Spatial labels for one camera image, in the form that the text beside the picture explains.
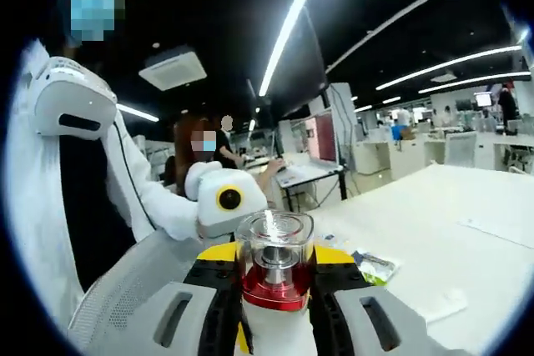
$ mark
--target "black ceiling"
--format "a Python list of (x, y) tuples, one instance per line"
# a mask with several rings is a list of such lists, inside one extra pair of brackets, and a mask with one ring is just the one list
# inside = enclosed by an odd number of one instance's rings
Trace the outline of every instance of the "black ceiling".
[[(233, 115), (235, 127), (242, 128), (257, 106), (246, 80), (249, 78), (258, 92), (292, 1), (132, 0), (127, 4), (123, 31), (105, 45), (84, 44), (79, 60), (108, 80), (121, 103), (162, 120), (153, 124), (128, 118), (132, 133), (161, 137), (170, 133), (167, 128), (181, 110), (203, 108)], [(309, 0), (307, 7), (325, 64), (333, 63), (367, 31), (414, 1)], [(160, 48), (154, 49), (153, 43), (160, 43)], [(360, 98), (359, 105), (380, 103), (398, 94), (407, 99), (416, 96), (416, 89), (431, 86), (428, 78), (432, 76), (380, 92), (375, 87), (437, 63), (510, 43), (497, 0), (431, 0), (358, 49), (329, 79), (349, 82)], [(147, 57), (185, 44), (198, 54), (208, 74), (205, 80), (162, 93), (138, 76)], [(470, 78), (508, 72), (512, 64), (507, 55), (451, 70), (459, 78)], [(264, 114), (262, 110), (258, 116), (260, 127), (267, 123)]]

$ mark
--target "floor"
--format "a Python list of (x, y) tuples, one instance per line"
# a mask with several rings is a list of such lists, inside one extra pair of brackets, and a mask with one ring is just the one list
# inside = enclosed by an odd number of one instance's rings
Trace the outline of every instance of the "floor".
[[(391, 170), (389, 169), (371, 175), (362, 175), (356, 172), (347, 172), (345, 175), (349, 198), (380, 188), (392, 181)], [(316, 204), (310, 202), (310, 197), (306, 196), (305, 193), (300, 193), (298, 199), (293, 196), (292, 203), (295, 211), (300, 208), (301, 212), (307, 212), (316, 207)], [(285, 210), (289, 210), (287, 199), (284, 199), (284, 204)]]

